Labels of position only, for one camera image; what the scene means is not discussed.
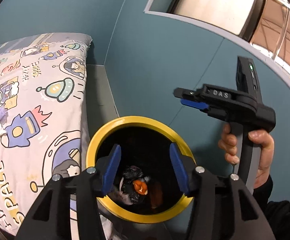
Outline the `white tissue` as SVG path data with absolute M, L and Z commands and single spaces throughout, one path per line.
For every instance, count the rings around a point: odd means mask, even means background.
M 116 187 L 115 185 L 112 186 L 112 190 L 109 196 L 114 202 L 120 202 L 125 205 L 133 205 L 130 195 L 122 191 L 123 182 L 124 182 L 124 177 L 121 178 L 119 187 Z

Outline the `yellow rim trash bin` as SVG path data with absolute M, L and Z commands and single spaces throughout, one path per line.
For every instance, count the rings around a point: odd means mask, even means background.
M 86 166 L 93 166 L 109 155 L 115 144 L 121 147 L 121 161 L 114 179 L 119 187 L 123 172 L 139 167 L 148 182 L 148 194 L 138 204 L 114 202 L 109 194 L 99 198 L 101 206 L 114 216 L 142 224 L 170 220 L 184 211 L 192 202 L 179 189 L 171 164 L 169 148 L 176 143 L 183 155 L 193 158 L 186 142 L 170 127 L 143 116 L 125 116 L 102 126 L 90 141 Z

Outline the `window with grey frame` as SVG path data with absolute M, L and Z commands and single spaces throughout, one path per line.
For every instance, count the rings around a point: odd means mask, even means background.
M 289 0 L 148 0 L 144 11 L 227 31 L 271 58 L 290 77 Z

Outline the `cartoon print bed sheet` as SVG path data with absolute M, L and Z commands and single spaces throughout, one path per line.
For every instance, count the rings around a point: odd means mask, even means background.
M 83 169 L 89 143 L 86 58 L 92 37 L 46 33 L 0 45 L 0 229 L 15 235 L 55 174 Z

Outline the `orange peel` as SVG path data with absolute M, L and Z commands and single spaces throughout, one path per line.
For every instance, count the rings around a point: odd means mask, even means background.
M 140 195 L 147 195 L 148 194 L 148 187 L 145 181 L 142 180 L 134 180 L 133 186 L 135 191 Z

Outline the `black plastic bag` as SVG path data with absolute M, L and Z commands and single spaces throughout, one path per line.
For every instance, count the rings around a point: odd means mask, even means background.
M 136 166 L 131 166 L 127 168 L 124 172 L 122 177 L 124 177 L 124 182 L 122 186 L 122 191 L 130 195 L 131 201 L 134 204 L 140 203 L 144 200 L 145 196 L 138 194 L 133 186 L 134 180 L 142 180 L 145 181 L 148 187 L 148 182 L 150 181 L 150 177 L 146 176 L 143 171 Z

